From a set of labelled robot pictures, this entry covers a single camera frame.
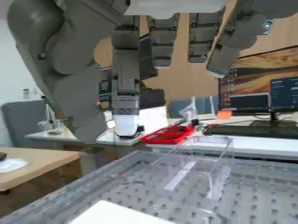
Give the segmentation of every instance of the desk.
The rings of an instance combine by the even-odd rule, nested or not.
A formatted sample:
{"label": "desk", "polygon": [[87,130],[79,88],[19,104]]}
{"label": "desk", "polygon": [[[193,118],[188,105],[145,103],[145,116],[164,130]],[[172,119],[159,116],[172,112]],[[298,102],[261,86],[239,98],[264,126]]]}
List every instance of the desk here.
{"label": "desk", "polygon": [[[121,139],[115,134],[115,129],[111,128],[105,131],[105,133],[98,138],[96,143],[103,145],[117,145],[117,146],[132,146],[135,145],[140,138],[145,135],[141,134],[133,139]],[[47,131],[38,132],[30,135],[26,135],[27,139],[34,141],[55,141],[55,142],[64,142],[64,143],[82,143],[84,144],[71,133],[70,130],[64,130],[64,132],[59,135],[51,135]]]}
{"label": "desk", "polygon": [[[252,116],[233,117],[229,121],[201,119],[204,124],[223,124],[228,122],[241,122],[233,125],[250,125],[250,123],[258,120]],[[201,132],[196,132],[193,136],[203,136]],[[243,137],[229,136],[233,138],[235,155],[249,158],[268,158],[268,159],[284,159],[284,160],[298,160],[298,140],[297,139],[278,139],[278,138],[257,138],[257,137]],[[168,152],[173,149],[173,145],[151,145],[156,152]],[[223,148],[219,146],[207,145],[204,143],[196,143],[192,147],[185,146],[187,149],[192,148],[197,151],[203,151],[211,154],[220,154]]]}
{"label": "desk", "polygon": [[22,158],[30,162],[28,166],[0,174],[0,191],[7,191],[51,170],[79,159],[79,152],[54,151],[26,148],[0,148],[8,158]]}

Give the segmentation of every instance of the white table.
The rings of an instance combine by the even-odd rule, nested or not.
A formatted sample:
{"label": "white table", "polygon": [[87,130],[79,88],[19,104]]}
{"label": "white table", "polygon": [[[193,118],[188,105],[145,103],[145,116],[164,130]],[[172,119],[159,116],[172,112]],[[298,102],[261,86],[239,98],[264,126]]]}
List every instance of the white table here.
{"label": "white table", "polygon": [[[233,117],[229,121],[227,120],[205,120],[205,124],[223,124],[228,122],[241,122],[233,125],[249,125],[252,121],[258,118],[252,116]],[[201,132],[196,132],[193,136],[204,136]],[[243,137],[229,136],[233,139],[233,151],[236,156],[250,157],[250,158],[269,158],[269,159],[285,159],[298,160],[298,140],[296,139],[280,139],[280,138],[257,138],[257,137]],[[153,145],[147,144],[156,152],[169,152],[173,149],[173,145]],[[187,149],[199,150],[211,154],[220,154],[224,147],[219,145],[195,143],[193,146],[185,146]]]}
{"label": "white table", "polygon": [[[96,143],[104,145],[120,145],[120,146],[132,146],[135,145],[144,134],[139,135],[133,139],[121,139],[115,134],[115,129],[111,128],[107,132],[98,138]],[[64,130],[64,132],[59,135],[48,134],[47,131],[38,132],[30,135],[26,135],[27,139],[31,140],[44,140],[44,141],[56,141],[56,142],[70,142],[70,143],[82,143],[83,142],[75,137],[70,130]]]}

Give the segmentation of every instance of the wooden table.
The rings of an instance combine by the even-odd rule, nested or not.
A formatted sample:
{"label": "wooden table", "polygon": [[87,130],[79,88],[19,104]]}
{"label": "wooden table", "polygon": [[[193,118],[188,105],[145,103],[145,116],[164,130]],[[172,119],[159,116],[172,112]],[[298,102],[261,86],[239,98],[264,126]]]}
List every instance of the wooden table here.
{"label": "wooden table", "polygon": [[79,152],[46,149],[0,148],[8,158],[22,158],[28,166],[7,174],[0,174],[0,192],[7,191],[51,170],[80,158]]}

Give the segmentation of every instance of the red object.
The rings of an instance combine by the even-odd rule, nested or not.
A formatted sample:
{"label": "red object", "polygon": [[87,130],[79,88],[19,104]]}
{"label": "red object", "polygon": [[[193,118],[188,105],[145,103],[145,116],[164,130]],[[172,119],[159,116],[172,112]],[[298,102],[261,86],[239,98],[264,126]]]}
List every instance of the red object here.
{"label": "red object", "polygon": [[193,126],[172,126],[145,135],[141,142],[147,144],[176,145],[195,132]]}

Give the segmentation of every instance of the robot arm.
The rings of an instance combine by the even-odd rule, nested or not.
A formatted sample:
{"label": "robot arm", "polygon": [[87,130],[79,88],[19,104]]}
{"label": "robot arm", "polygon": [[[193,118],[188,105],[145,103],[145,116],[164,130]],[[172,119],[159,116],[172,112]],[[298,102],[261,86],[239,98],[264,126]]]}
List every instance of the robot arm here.
{"label": "robot arm", "polygon": [[[167,68],[179,13],[189,12],[189,62],[204,63],[228,1],[64,0],[62,7],[62,2],[54,0],[15,0],[8,24],[18,49],[50,104],[64,115],[82,141],[95,143],[107,130],[104,113],[96,105],[98,85],[104,78],[94,60],[98,42],[112,36],[116,132],[133,135],[140,94],[139,15],[149,15],[155,66]],[[223,78],[228,74],[240,51],[253,46],[269,21],[297,11],[297,0],[239,0],[211,54],[208,70],[213,76]]]}
{"label": "robot arm", "polygon": [[[72,0],[66,2],[63,11],[52,0],[16,0],[8,12],[18,49],[36,83],[48,103],[64,115],[68,128],[86,143],[95,143],[107,130],[104,113],[96,105],[104,75],[94,60],[94,49],[125,22],[127,8],[125,1]],[[125,43],[117,47],[116,61],[128,55],[136,57]],[[137,78],[137,71],[128,74],[132,70],[123,71],[125,76],[117,87],[124,103],[133,101],[136,87],[131,80]]]}

